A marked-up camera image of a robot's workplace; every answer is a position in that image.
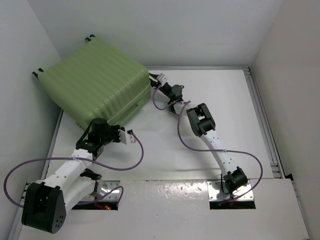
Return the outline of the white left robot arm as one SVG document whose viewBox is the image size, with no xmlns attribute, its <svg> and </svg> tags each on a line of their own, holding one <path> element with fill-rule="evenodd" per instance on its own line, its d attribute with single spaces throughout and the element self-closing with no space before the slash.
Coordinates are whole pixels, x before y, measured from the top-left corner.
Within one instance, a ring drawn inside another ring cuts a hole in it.
<svg viewBox="0 0 320 240">
<path fill-rule="evenodd" d="M 76 142 L 75 149 L 55 172 L 26 190 L 21 223 L 51 234 L 63 226 L 67 213 L 95 191 L 100 175 L 88 167 L 109 143 L 125 143 L 125 128 L 95 118 Z"/>
</svg>

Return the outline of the green hardshell suitcase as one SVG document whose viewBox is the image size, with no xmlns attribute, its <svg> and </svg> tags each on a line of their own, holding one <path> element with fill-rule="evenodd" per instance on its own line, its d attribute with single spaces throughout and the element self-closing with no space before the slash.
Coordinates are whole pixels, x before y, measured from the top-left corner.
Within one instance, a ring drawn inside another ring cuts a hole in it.
<svg viewBox="0 0 320 240">
<path fill-rule="evenodd" d="M 32 74 L 82 129 L 95 118 L 123 126 L 151 99 L 147 68 L 93 34 L 67 57 Z"/>
</svg>

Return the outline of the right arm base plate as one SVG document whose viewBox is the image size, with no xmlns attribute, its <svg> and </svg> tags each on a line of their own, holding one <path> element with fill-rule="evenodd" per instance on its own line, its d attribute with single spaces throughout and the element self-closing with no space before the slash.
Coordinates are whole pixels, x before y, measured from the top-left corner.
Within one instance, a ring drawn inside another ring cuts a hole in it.
<svg viewBox="0 0 320 240">
<path fill-rule="evenodd" d="M 238 199 L 236 199 L 236 201 L 240 201 L 240 202 L 254 201 L 254 194 L 251 188 L 252 188 L 251 181 L 248 180 L 247 184 L 234 190 L 232 192 L 232 196 L 234 198 L 241 196 Z M 230 194 L 226 193 L 227 192 L 226 190 L 224 191 L 224 193 L 221 191 L 220 180 L 208 180 L 207 189 L 208 189 L 208 199 L 210 202 L 215 202 L 215 203 L 222 202 L 231 197 Z"/>
</svg>

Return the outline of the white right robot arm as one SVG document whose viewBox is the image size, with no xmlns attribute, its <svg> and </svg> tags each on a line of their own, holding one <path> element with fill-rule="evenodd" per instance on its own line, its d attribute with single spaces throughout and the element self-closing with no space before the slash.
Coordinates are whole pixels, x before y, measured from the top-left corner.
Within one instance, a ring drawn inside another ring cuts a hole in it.
<svg viewBox="0 0 320 240">
<path fill-rule="evenodd" d="M 248 183 L 248 178 L 239 164 L 232 159 L 224 148 L 217 131 L 216 123 L 205 103 L 191 106 L 183 100 L 183 85 L 169 85 L 167 77 L 163 73 L 149 74 L 150 85 L 155 91 L 160 91 L 168 99 L 166 107 L 158 107 L 158 110 L 168 109 L 170 112 L 179 115 L 177 129 L 180 129 L 182 117 L 188 118 L 191 130 L 196 137 L 199 137 L 207 146 L 204 151 L 211 152 L 221 171 L 222 183 L 220 191 L 224 195 L 232 195 L 238 188 Z"/>
</svg>

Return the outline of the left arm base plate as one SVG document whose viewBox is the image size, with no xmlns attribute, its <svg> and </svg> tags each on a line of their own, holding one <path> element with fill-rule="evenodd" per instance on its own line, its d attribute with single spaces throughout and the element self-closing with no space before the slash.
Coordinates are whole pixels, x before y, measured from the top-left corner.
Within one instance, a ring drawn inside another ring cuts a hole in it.
<svg viewBox="0 0 320 240">
<path fill-rule="evenodd" d="M 105 198 L 101 199 L 100 202 L 105 201 L 105 202 L 116 202 L 121 193 L 121 189 L 116 189 L 114 191 L 111 191 L 112 189 L 120 186 L 120 181 L 106 181 L 106 180 L 101 180 L 96 187 L 95 192 L 85 196 L 81 201 L 82 202 L 89 202 L 97 199 L 98 197 L 103 196 L 106 193 L 109 193 Z"/>
</svg>

